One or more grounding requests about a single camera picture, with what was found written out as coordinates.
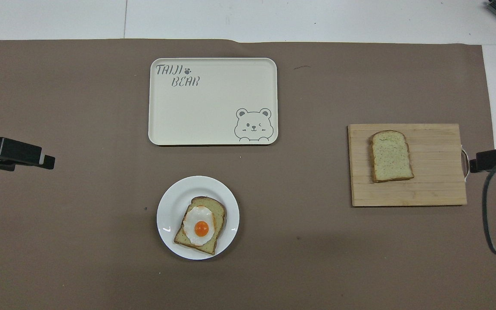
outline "cutting board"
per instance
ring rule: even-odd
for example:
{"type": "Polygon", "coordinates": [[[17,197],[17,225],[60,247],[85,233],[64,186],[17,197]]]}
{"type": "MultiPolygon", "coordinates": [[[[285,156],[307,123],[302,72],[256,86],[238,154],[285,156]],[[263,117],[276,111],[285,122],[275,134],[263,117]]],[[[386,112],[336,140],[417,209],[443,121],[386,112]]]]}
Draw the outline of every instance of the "cutting board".
{"type": "Polygon", "coordinates": [[[348,139],[353,206],[466,204],[459,124],[352,124],[348,139]],[[381,130],[407,137],[415,178],[372,182],[369,139],[381,130]]]}

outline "toast with egg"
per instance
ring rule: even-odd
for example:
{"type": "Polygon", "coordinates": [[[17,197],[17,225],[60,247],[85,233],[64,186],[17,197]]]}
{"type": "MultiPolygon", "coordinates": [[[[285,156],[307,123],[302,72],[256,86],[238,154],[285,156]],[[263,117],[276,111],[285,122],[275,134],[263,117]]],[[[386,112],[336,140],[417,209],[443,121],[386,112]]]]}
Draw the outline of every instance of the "toast with egg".
{"type": "Polygon", "coordinates": [[[199,251],[208,253],[210,255],[215,255],[215,247],[217,245],[217,239],[225,224],[226,216],[227,216],[227,211],[225,207],[217,200],[204,196],[193,198],[191,200],[191,204],[187,208],[187,211],[185,211],[185,216],[183,216],[183,220],[181,220],[181,227],[179,228],[179,231],[175,235],[174,243],[185,245],[187,247],[197,249],[199,251]],[[213,220],[214,220],[214,232],[212,238],[203,245],[193,244],[189,239],[189,237],[187,237],[187,234],[185,233],[185,219],[187,218],[187,214],[191,210],[193,210],[193,208],[198,206],[204,206],[208,208],[212,212],[213,220]]]}
{"type": "Polygon", "coordinates": [[[399,131],[384,130],[370,137],[372,182],[410,180],[415,177],[409,160],[409,145],[399,131]]]}

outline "fried egg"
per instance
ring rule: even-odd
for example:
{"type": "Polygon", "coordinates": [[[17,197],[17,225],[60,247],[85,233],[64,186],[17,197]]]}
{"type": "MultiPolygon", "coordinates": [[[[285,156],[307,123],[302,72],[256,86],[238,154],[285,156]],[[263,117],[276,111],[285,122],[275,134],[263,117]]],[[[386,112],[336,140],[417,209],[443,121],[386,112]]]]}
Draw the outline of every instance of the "fried egg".
{"type": "Polygon", "coordinates": [[[204,245],[215,232],[213,213],[203,205],[192,208],[183,220],[183,230],[193,245],[204,245]]]}

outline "bear face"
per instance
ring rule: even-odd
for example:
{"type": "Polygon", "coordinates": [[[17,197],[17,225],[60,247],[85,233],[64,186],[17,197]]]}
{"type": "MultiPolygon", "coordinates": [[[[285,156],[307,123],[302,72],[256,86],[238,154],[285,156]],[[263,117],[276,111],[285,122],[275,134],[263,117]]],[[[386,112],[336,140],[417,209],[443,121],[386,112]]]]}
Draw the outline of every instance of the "bear face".
{"type": "Polygon", "coordinates": [[[268,108],[262,108],[259,112],[248,112],[245,108],[240,108],[236,117],[235,135],[239,141],[269,141],[273,136],[271,111],[268,108]]]}

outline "egg yolk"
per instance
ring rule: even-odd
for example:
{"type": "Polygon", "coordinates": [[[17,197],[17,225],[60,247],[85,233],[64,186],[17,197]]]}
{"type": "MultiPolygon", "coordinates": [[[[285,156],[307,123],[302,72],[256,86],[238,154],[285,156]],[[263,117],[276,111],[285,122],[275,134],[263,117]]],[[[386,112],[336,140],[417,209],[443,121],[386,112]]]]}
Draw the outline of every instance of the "egg yolk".
{"type": "Polygon", "coordinates": [[[195,234],[199,237],[204,237],[206,234],[208,234],[208,228],[208,223],[201,220],[197,224],[195,224],[195,234]]]}

